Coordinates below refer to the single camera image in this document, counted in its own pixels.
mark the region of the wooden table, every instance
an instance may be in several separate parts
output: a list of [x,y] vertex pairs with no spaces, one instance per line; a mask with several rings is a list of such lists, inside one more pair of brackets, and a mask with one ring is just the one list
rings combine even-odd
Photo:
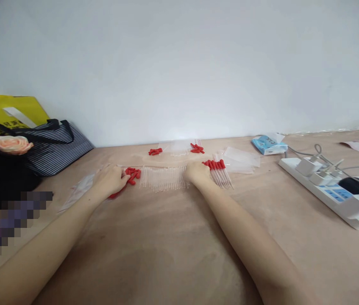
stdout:
[[[139,167],[179,166],[189,158],[207,160],[232,146],[256,152],[251,137],[204,140],[206,154],[153,156],[155,144],[97,148],[39,190],[54,201],[3,259],[51,220],[70,188],[111,157]],[[290,135],[285,142],[314,152],[320,143],[332,160],[359,166],[359,152],[338,142],[359,140],[359,131]],[[252,175],[230,174],[225,190],[280,244],[324,304],[359,304],[359,231],[341,220],[279,165],[281,155],[262,156]],[[153,193],[128,186],[102,204],[34,304],[261,304],[257,290],[212,212],[194,187]]]

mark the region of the tissue pack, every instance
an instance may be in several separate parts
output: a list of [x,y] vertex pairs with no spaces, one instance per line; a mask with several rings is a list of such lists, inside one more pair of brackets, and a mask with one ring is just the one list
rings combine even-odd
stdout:
[[287,144],[283,142],[277,143],[274,139],[272,139],[272,137],[269,136],[256,137],[251,141],[263,155],[275,155],[284,153],[288,150]]

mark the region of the hand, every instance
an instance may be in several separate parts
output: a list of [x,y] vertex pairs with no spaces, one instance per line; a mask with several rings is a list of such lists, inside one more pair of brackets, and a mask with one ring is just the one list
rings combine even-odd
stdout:
[[209,167],[201,162],[189,162],[184,172],[184,178],[195,185],[210,181]]
[[121,167],[106,164],[93,177],[93,185],[90,191],[105,200],[111,194],[121,190],[129,179],[130,175],[126,175]]

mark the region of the peach rose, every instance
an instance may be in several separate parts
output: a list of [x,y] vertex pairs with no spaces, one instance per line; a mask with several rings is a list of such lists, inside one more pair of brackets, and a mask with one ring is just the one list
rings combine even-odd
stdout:
[[12,155],[23,155],[33,147],[23,136],[0,136],[0,150]]

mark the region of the striped bag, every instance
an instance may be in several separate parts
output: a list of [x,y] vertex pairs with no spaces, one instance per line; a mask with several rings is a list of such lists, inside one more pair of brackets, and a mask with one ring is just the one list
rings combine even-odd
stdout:
[[41,177],[58,174],[94,148],[68,121],[59,123],[56,119],[49,119],[47,122],[24,129],[9,129],[0,124],[1,134],[24,136],[34,143],[34,147],[22,157],[26,158],[26,167]]

